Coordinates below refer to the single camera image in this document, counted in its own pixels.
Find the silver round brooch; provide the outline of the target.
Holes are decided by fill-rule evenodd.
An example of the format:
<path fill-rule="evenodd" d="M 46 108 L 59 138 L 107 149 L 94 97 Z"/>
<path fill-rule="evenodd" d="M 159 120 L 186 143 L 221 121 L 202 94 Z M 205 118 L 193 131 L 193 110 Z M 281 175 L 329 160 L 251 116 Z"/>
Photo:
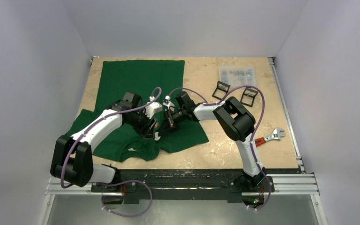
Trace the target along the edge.
<path fill-rule="evenodd" d="M 159 135 L 159 132 L 155 132 L 155 133 L 154 133 L 154 140 L 155 140 L 155 141 L 159 141 L 160 138 L 161 138 L 161 136 Z"/>

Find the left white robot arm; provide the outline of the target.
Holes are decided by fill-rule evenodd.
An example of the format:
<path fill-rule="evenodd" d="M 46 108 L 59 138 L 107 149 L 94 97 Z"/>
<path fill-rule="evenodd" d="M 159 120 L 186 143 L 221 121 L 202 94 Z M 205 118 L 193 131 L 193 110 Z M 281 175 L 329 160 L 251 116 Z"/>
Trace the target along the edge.
<path fill-rule="evenodd" d="M 60 180 L 62 188 L 72 185 L 83 187 L 89 183 L 102 183 L 110 192 L 121 186 L 116 169 L 93 162 L 93 152 L 113 131 L 128 124 L 142 138 L 153 139 L 157 119 L 162 111 L 158 97 L 140 105 L 141 96 L 126 92 L 123 99 L 109 104 L 97 118 L 72 135 L 62 135 L 55 143 L 50 174 Z"/>

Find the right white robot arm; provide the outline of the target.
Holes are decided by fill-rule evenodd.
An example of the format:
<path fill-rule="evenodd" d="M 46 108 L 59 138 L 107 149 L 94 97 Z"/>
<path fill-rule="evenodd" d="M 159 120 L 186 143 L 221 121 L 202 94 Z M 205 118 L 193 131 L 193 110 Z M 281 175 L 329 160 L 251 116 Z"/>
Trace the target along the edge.
<path fill-rule="evenodd" d="M 216 120 L 225 134 L 235 141 L 242 160 L 243 175 L 240 178 L 247 189 L 257 190 L 262 186 L 265 169 L 260 161 L 257 146 L 252 138 L 255 131 L 254 116 L 235 97 L 215 104 L 196 104 L 190 96 L 182 91 L 175 97 L 178 108 L 175 108 L 170 97 L 166 96 L 163 105 L 164 121 L 154 134 L 156 141 L 166 134 L 179 129 L 183 121 L 200 122 L 203 120 Z"/>

